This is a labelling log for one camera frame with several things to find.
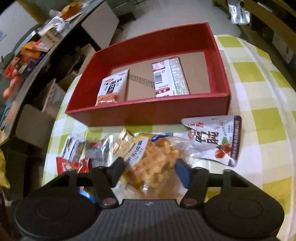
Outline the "green checkered tablecloth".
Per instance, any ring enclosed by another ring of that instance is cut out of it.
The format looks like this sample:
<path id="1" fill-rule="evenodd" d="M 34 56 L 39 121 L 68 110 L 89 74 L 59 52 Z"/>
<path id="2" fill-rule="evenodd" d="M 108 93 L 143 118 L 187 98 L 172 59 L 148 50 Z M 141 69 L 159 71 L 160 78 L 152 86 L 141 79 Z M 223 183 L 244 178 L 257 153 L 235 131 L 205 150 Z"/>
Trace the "green checkered tablecloth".
<path id="1" fill-rule="evenodd" d="M 242 118 L 235 172 L 276 199 L 285 211 L 277 235 L 295 240 L 295 91 L 262 47 L 230 35 L 215 35 L 231 89 L 230 115 Z M 56 157 L 70 134 L 118 134 L 123 126 L 91 128 L 65 114 L 78 75 L 61 104 L 45 159 L 42 186 L 57 176 Z"/>

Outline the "brown cardboard liner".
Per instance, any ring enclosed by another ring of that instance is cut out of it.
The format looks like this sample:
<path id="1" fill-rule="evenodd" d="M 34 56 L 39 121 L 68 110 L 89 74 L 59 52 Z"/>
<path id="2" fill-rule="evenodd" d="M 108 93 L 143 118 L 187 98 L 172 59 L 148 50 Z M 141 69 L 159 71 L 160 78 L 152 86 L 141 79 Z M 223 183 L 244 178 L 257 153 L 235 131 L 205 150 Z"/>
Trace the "brown cardboard liner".
<path id="1" fill-rule="evenodd" d="M 178 54 L 177 56 L 182 66 L 189 92 L 191 94 L 209 93 L 210 84 L 205 54 L 203 52 L 194 52 Z M 114 68 L 111 71 L 111 74 L 115 74 L 126 69 L 129 70 L 125 100 L 129 101 L 156 97 L 152 64 L 169 58 L 170 56 L 165 56 Z"/>

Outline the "white barcode snack pack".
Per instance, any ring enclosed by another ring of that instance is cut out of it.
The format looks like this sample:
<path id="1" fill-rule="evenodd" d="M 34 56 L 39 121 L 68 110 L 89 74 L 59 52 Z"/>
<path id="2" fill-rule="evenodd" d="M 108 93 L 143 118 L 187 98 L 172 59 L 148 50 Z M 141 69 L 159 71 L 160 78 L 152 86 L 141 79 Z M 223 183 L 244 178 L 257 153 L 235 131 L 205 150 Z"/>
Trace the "white barcode snack pack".
<path id="1" fill-rule="evenodd" d="M 178 56 L 152 63 L 156 97 L 189 95 L 189 88 Z"/>

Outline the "silver foil bag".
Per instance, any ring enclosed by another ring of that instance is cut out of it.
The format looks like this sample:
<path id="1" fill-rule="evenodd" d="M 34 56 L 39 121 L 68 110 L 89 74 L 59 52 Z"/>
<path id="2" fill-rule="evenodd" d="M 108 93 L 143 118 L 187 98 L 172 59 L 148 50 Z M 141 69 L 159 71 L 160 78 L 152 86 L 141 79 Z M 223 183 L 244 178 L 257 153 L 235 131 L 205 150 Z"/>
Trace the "silver foil bag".
<path id="1" fill-rule="evenodd" d="M 240 4 L 229 4 L 231 23 L 238 25 L 248 25 L 250 23 L 250 12 L 240 6 Z"/>

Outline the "red snack bag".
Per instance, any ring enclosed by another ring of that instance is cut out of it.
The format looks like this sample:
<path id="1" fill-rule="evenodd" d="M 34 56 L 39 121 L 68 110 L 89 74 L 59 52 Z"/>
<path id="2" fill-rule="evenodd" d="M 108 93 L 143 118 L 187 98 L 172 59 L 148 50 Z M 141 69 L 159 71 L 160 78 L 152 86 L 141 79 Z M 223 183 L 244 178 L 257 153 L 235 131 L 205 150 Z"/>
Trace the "red snack bag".
<path id="1" fill-rule="evenodd" d="M 82 159 L 80 162 L 72 162 L 72 161 L 63 159 L 62 157 L 57 157 L 56 158 L 57 173 L 58 175 L 61 175 L 64 172 L 72 169 L 75 169 L 77 173 L 88 173 L 89 172 L 88 162 L 89 162 L 89 158 Z"/>

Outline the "white orange snack pack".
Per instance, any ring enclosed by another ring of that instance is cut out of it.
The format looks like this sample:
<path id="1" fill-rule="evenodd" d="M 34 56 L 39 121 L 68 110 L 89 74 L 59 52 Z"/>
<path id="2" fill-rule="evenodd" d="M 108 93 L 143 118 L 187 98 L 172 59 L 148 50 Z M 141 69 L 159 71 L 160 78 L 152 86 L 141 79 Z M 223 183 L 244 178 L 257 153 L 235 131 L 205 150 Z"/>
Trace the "white orange snack pack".
<path id="1" fill-rule="evenodd" d="M 129 70 L 126 69 L 104 78 L 95 105 L 123 102 L 125 100 L 128 73 Z"/>

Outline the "gold foil snack pack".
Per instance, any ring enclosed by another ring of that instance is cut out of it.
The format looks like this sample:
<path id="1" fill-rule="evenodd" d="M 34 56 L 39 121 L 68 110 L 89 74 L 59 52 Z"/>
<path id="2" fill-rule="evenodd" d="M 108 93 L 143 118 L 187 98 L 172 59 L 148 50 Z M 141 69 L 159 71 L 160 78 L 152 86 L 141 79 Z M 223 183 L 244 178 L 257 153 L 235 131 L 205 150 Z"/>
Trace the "gold foil snack pack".
<path id="1" fill-rule="evenodd" d="M 118 138 L 113 142 L 113 155 L 121 156 L 124 154 L 133 140 L 134 135 L 129 130 L 124 128 Z"/>

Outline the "grey tv cabinet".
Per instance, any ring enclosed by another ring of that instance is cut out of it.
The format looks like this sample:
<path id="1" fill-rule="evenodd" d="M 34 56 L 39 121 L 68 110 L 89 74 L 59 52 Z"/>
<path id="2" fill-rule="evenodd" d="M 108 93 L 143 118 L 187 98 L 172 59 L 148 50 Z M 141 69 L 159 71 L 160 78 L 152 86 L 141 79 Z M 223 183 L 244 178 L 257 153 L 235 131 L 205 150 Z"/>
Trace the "grey tv cabinet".
<path id="1" fill-rule="evenodd" d="M 54 17 L 52 20 L 53 24 L 45 27 L 43 34 L 49 41 L 49 47 L 44 52 L 30 50 L 25 53 L 25 44 L 41 39 L 37 28 L 33 27 L 8 58 L 1 72 L 1 80 L 17 78 L 10 87 L 1 91 L 1 144 L 9 140 L 27 92 L 51 56 L 58 52 L 58 47 L 67 40 L 72 43 L 81 37 L 96 50 L 105 48 L 110 44 L 119 23 L 107 1 L 88 1 L 74 16 L 66 20 Z"/>

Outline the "red cardboard box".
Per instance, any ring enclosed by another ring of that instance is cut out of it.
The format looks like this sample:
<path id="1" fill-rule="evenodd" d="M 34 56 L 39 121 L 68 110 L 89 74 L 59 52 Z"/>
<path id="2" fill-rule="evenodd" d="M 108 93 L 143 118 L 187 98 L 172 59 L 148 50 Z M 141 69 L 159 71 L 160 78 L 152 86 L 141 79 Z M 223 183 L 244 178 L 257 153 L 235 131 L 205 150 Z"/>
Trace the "red cardboard box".
<path id="1" fill-rule="evenodd" d="M 209 93 L 95 105 L 102 80 L 114 68 L 194 52 L 205 54 Z M 226 71 L 211 28 L 208 23 L 196 23 L 140 35 L 96 52 L 65 112 L 87 126 L 168 125 L 187 117 L 226 115 L 230 101 Z"/>

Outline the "yellow waffle snack bag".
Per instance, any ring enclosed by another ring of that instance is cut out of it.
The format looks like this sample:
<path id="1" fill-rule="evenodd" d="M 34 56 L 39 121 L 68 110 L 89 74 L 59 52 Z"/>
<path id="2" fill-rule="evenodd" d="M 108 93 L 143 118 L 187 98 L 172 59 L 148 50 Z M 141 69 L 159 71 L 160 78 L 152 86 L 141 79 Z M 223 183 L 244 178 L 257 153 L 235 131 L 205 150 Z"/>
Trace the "yellow waffle snack bag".
<path id="1" fill-rule="evenodd" d="M 122 186 L 140 197 L 158 197 L 177 159 L 189 145 L 189 140 L 168 135 L 141 133 L 130 138 L 118 151 L 125 162 Z"/>

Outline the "white Kaprons wafer pack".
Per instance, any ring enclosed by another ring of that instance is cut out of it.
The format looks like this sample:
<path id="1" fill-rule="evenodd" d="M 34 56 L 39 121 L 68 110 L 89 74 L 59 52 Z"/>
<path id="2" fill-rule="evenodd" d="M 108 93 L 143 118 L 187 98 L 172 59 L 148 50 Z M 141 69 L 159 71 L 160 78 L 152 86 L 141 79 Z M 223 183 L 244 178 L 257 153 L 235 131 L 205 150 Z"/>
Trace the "white Kaprons wafer pack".
<path id="1" fill-rule="evenodd" d="M 68 135 L 63 145 L 60 157 L 71 162 L 79 162 L 85 140 L 79 136 Z"/>

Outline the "white duck gizzard pouch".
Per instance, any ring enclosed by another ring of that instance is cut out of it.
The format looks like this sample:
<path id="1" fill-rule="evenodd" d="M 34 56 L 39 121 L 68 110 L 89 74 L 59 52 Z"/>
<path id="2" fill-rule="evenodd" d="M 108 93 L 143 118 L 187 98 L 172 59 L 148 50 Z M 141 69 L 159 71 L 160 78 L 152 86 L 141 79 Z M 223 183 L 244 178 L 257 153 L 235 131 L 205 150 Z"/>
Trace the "white duck gizzard pouch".
<path id="1" fill-rule="evenodd" d="M 218 115 L 183 118 L 189 130 L 187 153 L 195 159 L 205 159 L 235 167 L 239 156 L 242 118 L 238 115 Z"/>

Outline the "dark clear snack bag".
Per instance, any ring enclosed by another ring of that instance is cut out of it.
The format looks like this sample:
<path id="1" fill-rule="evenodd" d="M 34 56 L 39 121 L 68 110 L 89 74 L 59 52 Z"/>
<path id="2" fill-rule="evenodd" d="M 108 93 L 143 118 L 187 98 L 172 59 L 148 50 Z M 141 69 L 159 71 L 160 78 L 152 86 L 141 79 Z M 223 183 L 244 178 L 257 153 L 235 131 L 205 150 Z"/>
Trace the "dark clear snack bag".
<path id="1" fill-rule="evenodd" d="M 109 167 L 113 162 L 113 135 L 102 140 L 87 140 L 85 157 L 89 158 L 91 168 Z"/>

